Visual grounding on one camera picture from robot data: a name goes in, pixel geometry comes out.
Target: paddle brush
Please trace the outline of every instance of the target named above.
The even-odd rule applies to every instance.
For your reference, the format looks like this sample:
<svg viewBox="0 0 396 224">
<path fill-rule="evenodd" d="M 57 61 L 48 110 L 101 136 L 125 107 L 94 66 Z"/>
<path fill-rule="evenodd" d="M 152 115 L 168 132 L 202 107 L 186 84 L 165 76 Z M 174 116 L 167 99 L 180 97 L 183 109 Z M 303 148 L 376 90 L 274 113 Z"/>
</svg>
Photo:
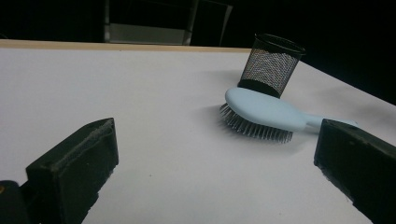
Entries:
<svg viewBox="0 0 396 224">
<path fill-rule="evenodd" d="M 225 93 L 226 104 L 220 108 L 225 122 L 239 133 L 250 137 L 287 143 L 294 132 L 308 126 L 320 130 L 322 116 L 309 115 L 273 96 L 244 88 L 232 88 Z M 357 122 L 332 119 L 358 126 Z"/>
</svg>

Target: dark background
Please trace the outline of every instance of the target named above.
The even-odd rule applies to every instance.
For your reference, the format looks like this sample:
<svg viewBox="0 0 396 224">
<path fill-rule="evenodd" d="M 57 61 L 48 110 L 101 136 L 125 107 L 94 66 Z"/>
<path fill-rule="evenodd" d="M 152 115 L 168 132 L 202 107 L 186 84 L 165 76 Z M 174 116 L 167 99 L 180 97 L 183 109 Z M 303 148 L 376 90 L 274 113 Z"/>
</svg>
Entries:
<svg viewBox="0 0 396 224">
<path fill-rule="evenodd" d="M 110 22 L 187 29 L 191 0 L 109 0 Z M 225 6 L 233 6 L 219 41 Z M 267 33 L 306 48 L 302 61 L 396 105 L 394 7 L 384 0 L 200 1 L 191 45 L 251 48 Z M 104 42 L 104 0 L 0 3 L 0 38 Z"/>
</svg>

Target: pen holder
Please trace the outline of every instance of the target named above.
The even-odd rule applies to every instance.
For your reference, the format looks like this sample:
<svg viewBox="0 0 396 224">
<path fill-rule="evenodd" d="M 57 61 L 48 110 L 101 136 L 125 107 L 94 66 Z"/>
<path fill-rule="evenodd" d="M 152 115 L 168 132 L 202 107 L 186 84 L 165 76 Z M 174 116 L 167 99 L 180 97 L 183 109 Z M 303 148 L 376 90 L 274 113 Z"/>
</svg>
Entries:
<svg viewBox="0 0 396 224">
<path fill-rule="evenodd" d="M 275 35 L 255 38 L 238 87 L 280 98 L 305 49 Z"/>
</svg>

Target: white table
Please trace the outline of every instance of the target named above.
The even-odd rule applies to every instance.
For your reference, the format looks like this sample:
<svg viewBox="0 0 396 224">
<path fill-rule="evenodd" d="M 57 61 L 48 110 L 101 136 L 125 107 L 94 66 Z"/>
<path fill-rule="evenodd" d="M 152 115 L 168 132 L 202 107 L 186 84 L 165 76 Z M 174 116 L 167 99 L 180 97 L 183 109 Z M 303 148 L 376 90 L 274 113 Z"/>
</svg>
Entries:
<svg viewBox="0 0 396 224">
<path fill-rule="evenodd" d="M 280 145 L 222 122 L 248 49 L 0 41 L 0 179 L 81 126 L 114 118 L 120 164 L 84 224 L 371 223 L 313 164 L 315 133 Z M 396 107 L 298 63 L 282 97 L 396 145 Z"/>
</svg>

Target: hairbrush bristle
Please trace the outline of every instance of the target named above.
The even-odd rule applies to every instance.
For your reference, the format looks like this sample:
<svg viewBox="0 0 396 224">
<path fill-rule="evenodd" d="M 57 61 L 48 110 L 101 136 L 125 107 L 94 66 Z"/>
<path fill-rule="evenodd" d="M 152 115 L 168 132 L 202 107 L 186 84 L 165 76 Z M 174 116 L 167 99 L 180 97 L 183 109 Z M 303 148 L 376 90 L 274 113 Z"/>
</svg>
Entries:
<svg viewBox="0 0 396 224">
<path fill-rule="evenodd" d="M 228 104 L 220 107 L 220 114 L 232 129 L 249 137 L 287 143 L 291 140 L 293 132 L 285 131 L 248 121 L 236 114 Z"/>
</svg>

